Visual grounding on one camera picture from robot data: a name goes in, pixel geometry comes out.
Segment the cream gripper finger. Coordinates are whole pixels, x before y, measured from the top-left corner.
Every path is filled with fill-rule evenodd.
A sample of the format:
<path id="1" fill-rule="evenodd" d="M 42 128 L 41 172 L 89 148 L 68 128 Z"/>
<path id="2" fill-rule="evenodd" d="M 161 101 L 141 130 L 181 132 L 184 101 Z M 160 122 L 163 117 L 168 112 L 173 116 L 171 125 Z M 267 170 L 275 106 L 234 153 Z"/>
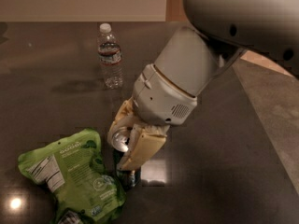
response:
<path id="1" fill-rule="evenodd" d="M 112 136 L 113 134 L 123 126 L 132 127 L 135 123 L 135 112 L 133 109 L 133 100 L 128 99 L 125 100 L 121 107 L 119 108 L 107 134 L 107 141 L 111 145 L 112 144 Z"/>
<path id="2" fill-rule="evenodd" d="M 117 163 L 121 171 L 139 169 L 164 145 L 167 138 L 167 126 L 135 125 L 130 133 L 128 150 Z"/>

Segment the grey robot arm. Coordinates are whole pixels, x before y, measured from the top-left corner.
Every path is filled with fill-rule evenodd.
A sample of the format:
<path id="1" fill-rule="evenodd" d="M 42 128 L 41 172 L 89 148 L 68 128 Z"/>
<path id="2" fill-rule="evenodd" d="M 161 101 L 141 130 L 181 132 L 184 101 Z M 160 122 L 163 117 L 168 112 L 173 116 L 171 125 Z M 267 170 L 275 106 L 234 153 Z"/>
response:
<path id="1" fill-rule="evenodd" d="M 145 66 L 107 141 L 120 171 L 139 169 L 182 124 L 206 85 L 247 49 L 299 74 L 299 0 L 183 0 L 190 26 L 178 29 Z"/>

